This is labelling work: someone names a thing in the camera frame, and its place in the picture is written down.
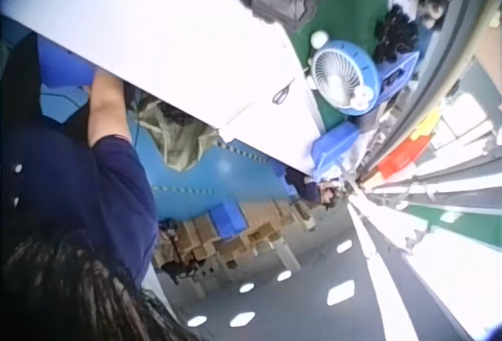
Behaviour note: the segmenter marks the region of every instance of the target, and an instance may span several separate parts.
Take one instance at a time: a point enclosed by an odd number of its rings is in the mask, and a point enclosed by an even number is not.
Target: stacked cardboard box
[[[255,246],[261,242],[268,243],[280,239],[281,229],[294,221],[293,211],[287,201],[269,201],[265,203],[239,204],[243,216],[246,218],[248,228],[231,240],[221,240],[216,232],[209,214],[204,214],[193,221],[178,223],[176,233],[176,246],[180,254],[188,259],[193,252],[197,260],[207,259],[218,255],[223,262],[229,262],[246,253],[251,253]],[[162,253],[156,253],[155,260],[163,262],[175,259],[172,246],[171,252],[166,256],[166,247]]]

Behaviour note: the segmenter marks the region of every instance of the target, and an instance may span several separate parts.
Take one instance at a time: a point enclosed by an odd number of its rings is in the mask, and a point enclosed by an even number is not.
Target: yellow object
[[[427,115],[422,122],[418,123],[417,128],[409,135],[409,138],[413,141],[418,140],[421,136],[429,136],[432,130],[438,124],[441,118],[441,108],[436,107]]]

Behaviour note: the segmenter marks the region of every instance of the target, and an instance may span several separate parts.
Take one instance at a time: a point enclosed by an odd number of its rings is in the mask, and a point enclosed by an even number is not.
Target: blue box
[[[348,151],[359,136],[359,128],[343,122],[331,129],[312,144],[312,158],[315,163],[313,177],[317,180],[321,175],[337,165],[337,159]]]
[[[209,216],[221,238],[232,238],[248,228],[246,218],[238,204],[233,201],[224,202],[209,210]]]

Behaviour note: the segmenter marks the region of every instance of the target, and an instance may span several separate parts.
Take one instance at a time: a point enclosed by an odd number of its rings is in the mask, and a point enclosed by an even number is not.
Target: green wall
[[[442,209],[410,205],[404,210],[413,216],[426,219],[432,225],[462,234],[466,237],[485,242],[496,247],[502,247],[502,217],[486,214],[464,213],[454,223],[442,222]]]

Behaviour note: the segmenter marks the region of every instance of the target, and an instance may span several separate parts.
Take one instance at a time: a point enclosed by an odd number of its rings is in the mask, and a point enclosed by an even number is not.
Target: blue electric fan
[[[378,71],[364,49],[330,41],[314,55],[311,75],[324,99],[344,114],[363,115],[380,94]]]

